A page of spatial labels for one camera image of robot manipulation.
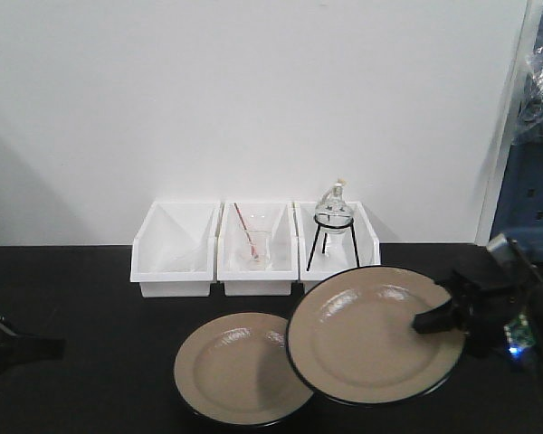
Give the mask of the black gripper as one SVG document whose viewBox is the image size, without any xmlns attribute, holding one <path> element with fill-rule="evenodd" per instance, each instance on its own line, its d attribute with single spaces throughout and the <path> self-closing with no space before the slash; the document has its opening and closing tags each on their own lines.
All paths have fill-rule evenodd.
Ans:
<svg viewBox="0 0 543 434">
<path fill-rule="evenodd" d="M 481 255 L 457 263 L 435 282 L 449 294 L 440 306 L 414 316 L 420 335 L 458 330 L 480 347 L 501 347 L 513 360 L 537 343 L 530 306 L 543 289 L 543 276 L 518 242 L 501 233 Z"/>
</svg>

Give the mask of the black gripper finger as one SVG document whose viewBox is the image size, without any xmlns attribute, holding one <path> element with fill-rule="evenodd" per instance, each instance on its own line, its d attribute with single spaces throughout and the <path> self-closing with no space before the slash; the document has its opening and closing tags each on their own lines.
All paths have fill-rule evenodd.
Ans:
<svg viewBox="0 0 543 434">
<path fill-rule="evenodd" d="M 22 333 L 0 316 L 0 374 L 17 365 L 60 360 L 65 348 L 65 339 Z"/>
</svg>

